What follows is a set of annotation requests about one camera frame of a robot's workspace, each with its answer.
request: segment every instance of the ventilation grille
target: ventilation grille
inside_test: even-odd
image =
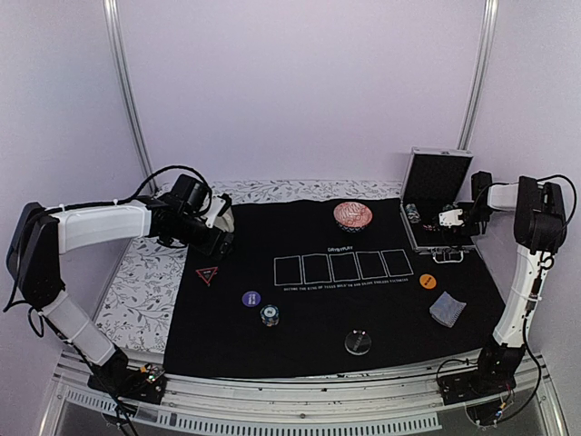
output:
[[[69,387],[67,400],[87,409],[114,414],[114,401],[103,395]],[[380,436],[418,434],[442,428],[436,413],[352,424],[254,424],[195,418],[179,412],[154,411],[152,406],[146,410],[140,408],[134,420],[156,427],[208,436]]]

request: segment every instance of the black mat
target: black mat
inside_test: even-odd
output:
[[[362,233],[344,233],[332,216],[338,203],[234,206],[235,253],[220,263],[188,253],[165,369],[198,377],[296,377],[422,362],[481,347],[504,303],[478,254],[438,265],[413,253],[397,199],[363,201],[374,214],[372,223]],[[219,271],[208,287],[196,270],[213,266]],[[419,285],[423,273],[436,277],[436,289]],[[379,278],[357,280],[362,274]],[[305,285],[305,279],[319,283]],[[261,295],[258,306],[242,304],[247,291]],[[468,304],[452,329],[428,312],[444,291]],[[262,323],[264,304],[279,307],[279,325]],[[363,356],[345,350],[353,329],[365,330],[373,341]]]

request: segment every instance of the open case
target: open case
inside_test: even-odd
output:
[[[436,262],[461,262],[465,250],[474,249],[469,236],[434,230],[438,214],[456,201],[472,153],[459,150],[413,148],[401,192],[401,219],[411,247],[432,254]],[[415,204],[419,223],[410,221],[406,206]]]

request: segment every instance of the wall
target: wall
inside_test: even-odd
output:
[[[401,180],[412,146],[457,146],[484,3],[120,2],[153,166]]]
[[[141,173],[105,27],[102,2],[0,4],[0,252],[25,203],[112,199]],[[122,243],[62,259],[67,290],[87,311],[97,304]],[[0,268],[0,303],[12,281]],[[30,331],[26,308],[0,314],[0,434],[37,432],[41,402],[60,353],[48,332]]]
[[[581,3],[573,0],[500,2],[497,33],[470,145],[473,170],[497,181],[521,174],[568,175],[581,190]],[[567,210],[571,194],[564,187]],[[489,227],[480,247],[507,293],[516,264],[509,217]],[[571,434],[581,434],[581,219],[547,278],[544,300],[531,327],[554,378]]]

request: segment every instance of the vertical metal post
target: vertical metal post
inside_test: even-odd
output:
[[[107,30],[109,32],[109,42],[111,43],[115,69],[119,77],[119,84],[121,86],[121,91],[125,102],[125,110],[127,111],[129,124],[132,129],[135,150],[142,167],[143,175],[148,177],[153,173],[153,168],[149,154],[147,153],[147,148],[145,147],[142,127],[139,123],[139,117],[137,116],[137,107],[135,105],[131,82],[129,80],[129,72],[127,71],[127,60],[125,58],[125,51],[123,48],[121,25],[119,22],[119,13],[117,10],[117,0],[104,0],[104,9]],[[149,188],[152,193],[155,193],[158,190],[157,183],[154,180],[151,180],[149,183]]]
[[[487,72],[488,58],[490,57],[490,51],[494,40],[494,30],[497,23],[497,10],[498,0],[486,0],[484,17],[482,19],[482,31],[480,33],[480,46],[478,48],[476,71],[474,73],[474,80],[472,81],[472,90],[470,91],[468,107],[466,114],[464,115],[464,124],[462,125],[462,131],[460,132],[460,139],[458,142],[459,150],[467,150],[470,138],[472,137],[478,104],[480,102],[484,78]]]

